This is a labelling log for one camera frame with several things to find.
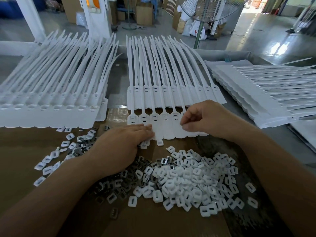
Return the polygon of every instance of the person's right hand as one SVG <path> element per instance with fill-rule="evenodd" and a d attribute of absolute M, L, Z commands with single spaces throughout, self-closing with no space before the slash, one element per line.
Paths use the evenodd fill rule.
<path fill-rule="evenodd" d="M 205 132 L 230 141 L 235 135 L 242 135 L 245 129 L 252 126 L 212 100 L 191 105 L 180 124 L 185 131 Z"/>

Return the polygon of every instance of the work surface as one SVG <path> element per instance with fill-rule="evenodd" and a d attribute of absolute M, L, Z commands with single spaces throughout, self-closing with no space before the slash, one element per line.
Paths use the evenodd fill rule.
<path fill-rule="evenodd" d="M 106 124 L 95 124 L 101 124 L 98 135 L 103 133 L 105 125 L 125 125 L 127 116 L 126 108 L 109 109 Z M 85 132 L 87 130 L 73 130 L 76 136 Z M 34 166 L 65 140 L 66 133 L 56 132 L 52 128 L 0 128 L 0 133 L 0 211 L 3 212 L 35 188 L 33 182 L 42 172 L 34 170 Z M 187 137 L 164 140 L 162 147 L 151 141 L 148 149 L 140 150 L 138 155 L 154 162 L 168 155 L 165 148 L 170 145 L 176 150 L 192 148 L 206 157 L 213 157 L 216 152 L 220 152 L 234 158 L 235 166 L 239 168 L 236 181 L 240 193 L 237 196 L 246 203 L 245 207 L 242 210 L 235 208 L 233 211 L 226 209 L 218 215 L 205 218 L 200 215 L 199 209 L 194 207 L 189 212 L 178 207 L 167 212 L 162 203 L 154 203 L 151 199 L 144 198 L 138 200 L 135 208 L 127 206 L 127 199 L 117 199 L 112 205 L 105 201 L 100 205 L 95 201 L 96 194 L 86 193 L 69 215 L 59 236 L 148 236 L 149 232 L 151 236 L 266 236 L 275 231 L 289 231 L 237 145 L 212 136 Z M 63 160 L 65 155 L 66 152 L 62 153 L 53 164 Z M 250 193 L 245 184 L 248 182 L 253 183 L 257 189 L 251 194 L 259 202 L 257 210 L 247 204 Z M 116 220 L 110 219 L 112 207 L 119 208 Z"/>

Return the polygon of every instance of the metal table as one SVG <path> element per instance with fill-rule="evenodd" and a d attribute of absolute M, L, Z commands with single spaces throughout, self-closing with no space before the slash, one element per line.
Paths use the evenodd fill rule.
<path fill-rule="evenodd" d="M 126 47 L 120 46 L 119 51 L 123 53 L 121 59 L 117 60 L 119 66 L 113 66 L 109 81 L 106 97 L 108 98 L 108 108 L 124 108 L 127 105 L 127 88 L 129 87 L 128 65 L 126 56 Z M 271 64 L 264 59 L 253 55 L 246 51 L 213 51 L 213 50 L 197 50 L 204 60 L 208 61 L 224 61 L 225 57 L 229 56 L 233 61 L 249 60 L 252 64 Z M 231 112 L 254 124 L 237 102 L 224 90 L 217 82 L 214 82 L 220 87 L 224 97 L 227 100 L 223 104 Z M 315 163 L 316 154 L 311 151 L 296 135 L 294 135 L 286 125 L 262 129 L 269 137 L 282 146 L 286 151 L 295 156 L 302 163 Z"/>

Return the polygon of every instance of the fan pole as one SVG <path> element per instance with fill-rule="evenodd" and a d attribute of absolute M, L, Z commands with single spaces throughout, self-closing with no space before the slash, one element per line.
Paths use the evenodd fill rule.
<path fill-rule="evenodd" d="M 200 37 L 202 34 L 202 30 L 203 30 L 203 22 L 200 21 L 200 26 L 198 28 L 197 35 L 195 37 L 195 43 L 194 43 L 194 47 L 193 47 L 194 49 L 198 48 L 198 45 L 200 43 Z"/>
<path fill-rule="evenodd" d="M 127 0 L 127 13 L 128 13 L 128 26 L 127 27 L 123 27 L 123 29 L 125 29 L 125 30 L 136 30 L 137 27 L 131 26 L 131 24 L 130 24 L 130 2 L 129 2 L 129 0 Z"/>

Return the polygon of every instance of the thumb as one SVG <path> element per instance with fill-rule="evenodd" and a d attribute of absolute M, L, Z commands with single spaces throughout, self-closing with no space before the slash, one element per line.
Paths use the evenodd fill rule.
<path fill-rule="evenodd" d="M 201 123 L 200 123 L 200 121 L 192 121 L 192 122 L 183 124 L 182 128 L 185 131 L 198 132 L 198 131 L 201 131 L 200 130 L 201 129 Z"/>

